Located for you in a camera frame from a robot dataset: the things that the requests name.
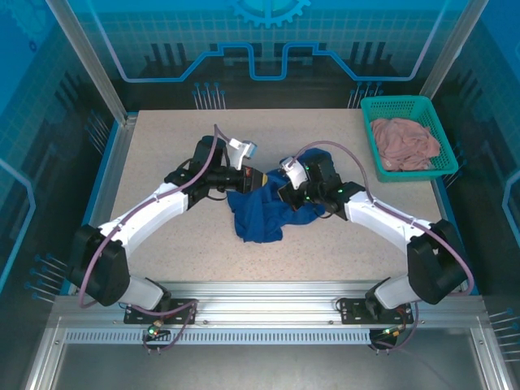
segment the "blue cloth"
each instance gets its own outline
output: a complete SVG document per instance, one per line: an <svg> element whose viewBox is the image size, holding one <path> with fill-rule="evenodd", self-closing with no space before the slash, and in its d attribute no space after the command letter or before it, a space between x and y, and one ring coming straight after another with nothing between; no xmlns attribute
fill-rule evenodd
<svg viewBox="0 0 520 390"><path fill-rule="evenodd" d="M298 160L317 153L327 153L320 149L307 150ZM283 237L285 224L305 225L323 214L323 206L306 203L294 211L290 205L280 200L278 189L288 183L275 169L267 172L268 181L262 188L251 193L227 193L227 202L235 213L236 234L244 241L273 242Z"/></svg>

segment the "beige table surface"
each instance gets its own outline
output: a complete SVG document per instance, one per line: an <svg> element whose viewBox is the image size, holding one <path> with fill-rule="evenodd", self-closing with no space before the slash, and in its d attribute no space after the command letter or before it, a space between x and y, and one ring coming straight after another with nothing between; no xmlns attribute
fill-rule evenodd
<svg viewBox="0 0 520 390"><path fill-rule="evenodd" d="M360 110L154 110L140 111L112 217L148 197L163 178L193 155L217 123L229 137L258 145L249 165L276 167L311 141L337 141L364 164L374 195L431 221L440 212L430 182L382 184L375 177ZM339 149L332 153L343 181L362 184L356 165ZM132 255L133 275L157 281L379 280L406 272L397 248L366 228L337 217L283 227L270 244L244 243L234 230L226 201L204 199L174 218Z"/></svg>

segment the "pink towel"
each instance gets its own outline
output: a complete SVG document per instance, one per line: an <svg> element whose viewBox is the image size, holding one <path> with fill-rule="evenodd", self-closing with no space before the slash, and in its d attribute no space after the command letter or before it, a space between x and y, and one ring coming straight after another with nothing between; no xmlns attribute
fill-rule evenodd
<svg viewBox="0 0 520 390"><path fill-rule="evenodd" d="M409 119L376 119L370 124L386 171L431 169L430 158L440 152L430 128Z"/></svg>

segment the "robotic arm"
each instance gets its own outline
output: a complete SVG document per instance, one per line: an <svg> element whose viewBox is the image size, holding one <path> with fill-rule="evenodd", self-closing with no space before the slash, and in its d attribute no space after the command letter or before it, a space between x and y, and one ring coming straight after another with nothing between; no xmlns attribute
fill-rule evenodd
<svg viewBox="0 0 520 390"><path fill-rule="evenodd" d="M171 193L198 174L210 155L212 142L212 136L204 136L189 159L188 168L179 167L170 173L149 197L127 213L98 228L81 227L73 241L67 278L80 286L94 253L116 229L89 276L86 292L104 306L122 302L155 310L163 300L168 301L169 294L162 286L130 275L127 259L132 252L165 222L183 214L206 197L210 189L247 193L267 182L264 174L242 164L244 158L253 156L255 144L231 139L228 155L226 142L218 139L210 165L202 176L182 191Z"/></svg>
<svg viewBox="0 0 520 390"><path fill-rule="evenodd" d="M80 286L93 255L110 237L91 274L87 275L85 291L104 306L123 302L146 310L168 309L169 292L150 279L130 275L127 258L166 221L206 197L210 189L247 193L267 182L264 174L242 164L244 158L253 156L256 145L227 140L228 155L226 142L218 140L210 165L198 180L172 193L199 174L210 155L212 142L212 136L203 137L189 159L188 168L174 170L155 192L129 212L100 227L80 228L73 241L67 278ZM281 169L290 182L279 189L279 196L294 210L306 202L323 205L329 213L369 228L407 255L407 274L388 278L366 293L364 306L376 322L385 322L389 310L412 301L423 300L434 305L466 279L457 259L432 238L432 234L437 235L457 254L463 253L462 243L448 221L430 223L414 219L375 200L361 185L343 183L328 154L316 154L302 163L288 158L282 162Z"/></svg>
<svg viewBox="0 0 520 390"><path fill-rule="evenodd" d="M287 158L281 169L290 183L279 189L279 196L294 210L305 202L323 205L331 214L369 228L407 255L407 274L388 278L366 294L366 308L374 319L385 310L412 301L434 305L466 280L466 273L452 254L423 231L434 232L462 254L462 243L448 221L414 219L373 199L361 185L343 183L328 154L317 154L302 163ZM414 225L405 222L410 220Z"/></svg>

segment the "green basket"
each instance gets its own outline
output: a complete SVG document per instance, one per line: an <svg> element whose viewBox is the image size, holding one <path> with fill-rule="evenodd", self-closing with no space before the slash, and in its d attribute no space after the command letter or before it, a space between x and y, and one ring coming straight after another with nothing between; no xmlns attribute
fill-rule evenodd
<svg viewBox="0 0 520 390"><path fill-rule="evenodd" d="M365 97L361 100L361 108L365 117L366 136L375 160L375 173L379 181L433 180L438 176L449 175L458 170L457 159L453 154L431 100L427 97L410 95ZM385 171L383 164L381 164L381 158L379 158L379 152L371 128L371 121L379 118L411 119L419 122L424 127L428 126L432 136L440 143L439 156L431 158L431 163L435 169L404 172Z"/></svg>

